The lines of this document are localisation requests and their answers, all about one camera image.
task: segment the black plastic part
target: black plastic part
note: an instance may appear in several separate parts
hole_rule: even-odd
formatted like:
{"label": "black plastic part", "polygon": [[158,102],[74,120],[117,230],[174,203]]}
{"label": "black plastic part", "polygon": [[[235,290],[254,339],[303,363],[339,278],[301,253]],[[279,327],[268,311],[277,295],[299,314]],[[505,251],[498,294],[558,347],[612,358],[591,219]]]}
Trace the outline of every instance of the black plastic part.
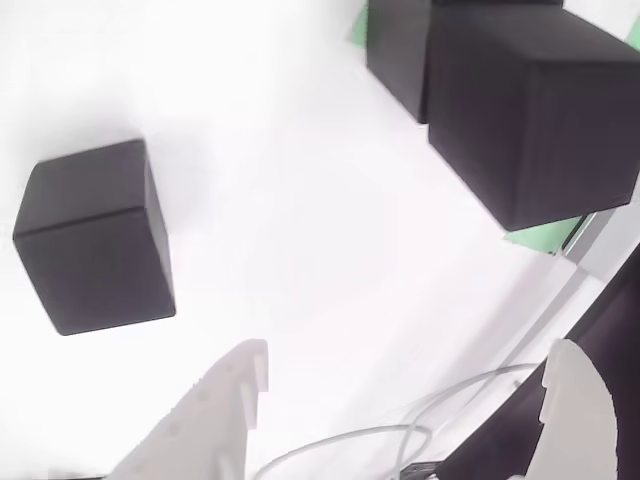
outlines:
{"label": "black plastic part", "polygon": [[400,472],[400,480],[427,480],[441,462],[416,462]]}
{"label": "black plastic part", "polygon": [[143,140],[38,164],[13,238],[62,335],[176,313],[169,242]]}
{"label": "black plastic part", "polygon": [[553,7],[432,12],[429,141],[507,230],[629,203],[640,53]]}
{"label": "black plastic part", "polygon": [[369,0],[367,66],[418,123],[428,122],[432,3],[562,6],[563,0]]}
{"label": "black plastic part", "polygon": [[[611,392],[618,420],[618,479],[640,478],[640,247],[567,335],[589,356]],[[540,366],[436,469],[440,480],[524,475],[542,424]]]}

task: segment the white surface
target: white surface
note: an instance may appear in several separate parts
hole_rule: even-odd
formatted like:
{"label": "white surface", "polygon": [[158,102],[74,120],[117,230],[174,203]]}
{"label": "white surface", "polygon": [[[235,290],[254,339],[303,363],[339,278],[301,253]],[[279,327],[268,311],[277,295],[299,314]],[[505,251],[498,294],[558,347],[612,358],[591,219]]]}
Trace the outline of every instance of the white surface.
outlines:
{"label": "white surface", "polygon": [[[618,35],[637,11],[569,3]],[[251,337],[269,341],[272,393],[249,471],[391,423],[497,366],[575,272],[504,242],[367,73],[345,40],[361,4],[0,0],[0,478],[107,473]],[[140,134],[179,314],[59,337],[10,242],[30,169]],[[587,284],[566,328],[602,286]],[[377,445],[300,458],[279,478],[362,478],[393,462],[388,448],[371,462]]]}

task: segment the green tape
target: green tape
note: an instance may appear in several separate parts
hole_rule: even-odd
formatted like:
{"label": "green tape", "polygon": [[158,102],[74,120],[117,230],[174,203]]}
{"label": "green tape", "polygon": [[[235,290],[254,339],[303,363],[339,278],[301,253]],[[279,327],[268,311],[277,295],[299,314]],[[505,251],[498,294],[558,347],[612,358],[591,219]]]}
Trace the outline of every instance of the green tape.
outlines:
{"label": "green tape", "polygon": [[570,218],[569,220],[538,225],[537,227],[507,233],[505,239],[536,252],[555,255],[560,251],[579,221],[580,218]]}
{"label": "green tape", "polygon": [[627,43],[636,50],[640,50],[640,17],[638,17],[631,27],[631,32],[627,37]]}
{"label": "green tape", "polygon": [[369,4],[365,4],[360,11],[351,30],[351,43],[360,48],[367,48],[367,21],[369,19]]}

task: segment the gray wire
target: gray wire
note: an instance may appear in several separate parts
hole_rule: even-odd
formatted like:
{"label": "gray wire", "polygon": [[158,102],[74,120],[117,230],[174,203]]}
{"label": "gray wire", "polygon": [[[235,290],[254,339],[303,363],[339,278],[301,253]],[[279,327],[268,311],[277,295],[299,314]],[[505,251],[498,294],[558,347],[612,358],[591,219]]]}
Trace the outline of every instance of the gray wire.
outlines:
{"label": "gray wire", "polygon": [[[309,443],[300,448],[296,448],[295,450],[291,450],[290,452],[285,453],[284,455],[274,460],[271,460],[264,467],[258,470],[253,478],[254,480],[259,480],[269,471],[273,470],[278,465],[286,462],[287,460],[290,460],[293,457],[297,457],[298,455],[302,455],[303,453],[309,452],[311,450],[315,450],[317,448],[326,447],[328,445],[333,445],[334,443],[343,442],[345,440],[350,440],[352,438],[365,437],[368,435],[376,435],[378,433],[404,432],[404,431],[407,431],[409,428],[411,428],[411,432],[421,433],[425,437],[424,442],[422,442],[422,445],[420,445],[420,448],[418,448],[418,450],[416,450],[415,453],[413,453],[407,459],[409,463],[411,463],[414,460],[416,460],[420,455],[422,455],[427,450],[427,448],[429,448],[429,444],[431,443],[431,439],[433,438],[433,434],[431,430],[426,427],[421,427],[419,425],[413,425],[413,426],[385,425],[381,427],[371,427],[371,428],[365,428],[362,430],[354,430],[353,432],[342,433],[340,435],[335,435],[333,437],[325,438],[323,440],[318,440],[317,442]],[[394,470],[390,470],[389,472],[385,473],[384,477],[388,478],[389,475],[393,473],[393,471]]]}
{"label": "gray wire", "polygon": [[420,423],[420,421],[427,415],[427,413],[431,412],[434,408],[446,402],[447,400],[452,398],[454,395],[457,395],[461,391],[475,385],[476,383],[482,382],[494,376],[504,375],[506,373],[518,372],[522,370],[533,370],[537,367],[538,367],[538,364],[535,364],[535,363],[524,363],[521,365],[511,365],[508,367],[498,368],[491,372],[475,375],[471,378],[463,380],[462,382],[456,383],[455,385],[449,388],[445,388],[444,390],[434,392],[424,397],[422,403],[427,402],[427,405],[420,411],[420,413],[416,416],[413,422],[411,422],[411,424],[409,425],[409,428],[405,431],[404,437],[402,438],[402,442],[400,443],[400,448],[398,449],[398,454],[396,456],[396,465],[393,469],[392,478],[399,480],[400,472],[407,465],[413,462],[414,459],[406,459],[406,460],[403,459],[404,452],[407,449],[407,445],[409,444],[411,435],[415,431],[416,427],[418,427],[418,423]]}
{"label": "gray wire", "polygon": [[[408,425],[385,425],[381,427],[371,427],[365,428],[362,430],[354,430],[353,432],[342,433],[340,435],[335,435],[333,437],[325,438],[323,440],[318,440],[317,442],[309,443],[302,447],[296,448],[295,450],[291,450],[280,457],[271,460],[264,467],[260,468],[253,477],[254,480],[260,480],[264,475],[268,472],[281,465],[282,463],[290,460],[293,457],[297,457],[298,455],[302,455],[303,453],[310,452],[311,450],[315,450],[317,448],[326,447],[328,445],[333,445],[334,443],[342,442],[345,440],[350,440],[353,438],[365,437],[368,435],[376,435],[379,433],[386,432],[405,432],[404,437],[402,438],[402,442],[400,443],[400,448],[398,449],[398,455],[396,457],[396,463],[394,468],[389,472],[386,472],[384,475],[381,475],[381,478],[388,478],[389,476],[392,479],[399,480],[400,472],[409,464],[413,463],[416,459],[418,459],[426,450],[429,448],[431,444],[431,440],[433,438],[433,431],[427,427],[422,427],[418,425],[418,423],[429,413],[431,410],[436,408],[438,405],[446,402],[454,395],[457,395],[459,392],[479,383],[483,380],[489,379],[493,376],[504,375],[510,372],[517,372],[521,370],[532,370],[537,368],[538,365],[534,363],[525,363],[522,365],[512,365],[509,367],[502,367],[491,372],[481,373],[474,377],[463,380],[460,383],[456,383],[455,385],[445,388],[444,390],[440,390],[434,393],[423,397],[420,403],[426,403],[426,406],[420,411],[420,413],[416,416],[416,418]],[[411,436],[415,433],[421,433],[425,436],[424,442],[422,445],[409,457],[406,459],[403,458],[405,451],[407,449],[407,445],[409,444],[409,440]]]}

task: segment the cube face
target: cube face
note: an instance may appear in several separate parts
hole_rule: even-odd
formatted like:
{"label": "cube face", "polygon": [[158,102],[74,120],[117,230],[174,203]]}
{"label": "cube face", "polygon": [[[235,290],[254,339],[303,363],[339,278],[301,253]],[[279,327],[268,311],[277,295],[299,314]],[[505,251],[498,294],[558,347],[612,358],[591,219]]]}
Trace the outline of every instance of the cube face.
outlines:
{"label": "cube face", "polygon": [[536,77],[516,217],[548,223],[629,203],[640,171],[640,64],[550,63]]}
{"label": "cube face", "polygon": [[430,142],[507,230],[630,201],[640,166],[630,47],[561,9],[444,7],[430,64]]}
{"label": "cube face", "polygon": [[144,209],[28,235],[16,246],[63,335],[175,315]]}
{"label": "cube face", "polygon": [[[46,162],[27,185],[14,243],[62,335],[175,315],[168,239],[146,149],[131,146]],[[95,183],[100,177],[107,185]],[[56,201],[61,185],[64,198]],[[30,210],[43,199],[53,206],[38,218]]]}
{"label": "cube face", "polygon": [[561,7],[563,1],[369,0],[367,66],[418,123],[427,123],[432,8],[501,4]]}
{"label": "cube face", "polygon": [[462,10],[434,9],[429,141],[507,225],[525,139],[529,65],[477,35]]}
{"label": "cube face", "polygon": [[29,177],[16,233],[144,206],[145,162],[144,141],[132,140],[39,163]]}

